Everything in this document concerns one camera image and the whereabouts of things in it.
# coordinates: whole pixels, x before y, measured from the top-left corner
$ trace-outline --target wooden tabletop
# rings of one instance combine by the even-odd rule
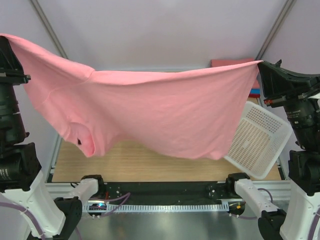
[[[134,141],[119,142],[103,157],[86,158],[77,146],[62,141],[52,181],[79,182],[83,176],[95,174],[102,175],[105,182],[224,181],[228,174],[238,172],[225,159],[170,157]],[[276,165],[264,180],[281,180]]]

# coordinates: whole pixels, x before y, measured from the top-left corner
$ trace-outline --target gray floor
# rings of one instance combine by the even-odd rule
[[[277,202],[288,208],[288,203]],[[247,208],[243,216],[253,216]],[[127,213],[83,219],[82,240],[263,240],[257,220],[229,217],[224,212]],[[70,240],[77,240],[73,234]]]

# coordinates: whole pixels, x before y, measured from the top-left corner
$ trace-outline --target pink t-shirt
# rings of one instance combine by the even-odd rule
[[[222,158],[260,62],[178,73],[95,71],[2,35],[31,75],[24,88],[35,109],[87,157],[132,139],[168,156]]]

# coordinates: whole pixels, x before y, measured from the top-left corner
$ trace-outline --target laundry basket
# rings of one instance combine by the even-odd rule
[[[288,122],[247,101],[228,155],[224,158],[248,175],[264,179],[291,134]]]

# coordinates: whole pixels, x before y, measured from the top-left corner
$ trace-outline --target white wall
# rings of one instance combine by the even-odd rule
[[[26,0],[0,0],[0,33],[25,38],[57,54],[45,29]],[[30,132],[30,137],[25,142],[35,142],[38,159],[46,172],[50,167],[56,131],[34,110],[23,86],[17,86],[15,94],[25,129]],[[19,212],[0,208],[1,240],[23,239],[26,229],[27,223]]]
[[[40,0],[71,60],[185,70],[256,57],[285,0]]]
[[[262,59],[271,63],[282,59],[282,67],[304,74],[320,73],[319,0],[296,1],[274,41]],[[287,120],[283,107],[267,108]],[[289,151],[301,149],[292,134],[280,159],[288,167]]]

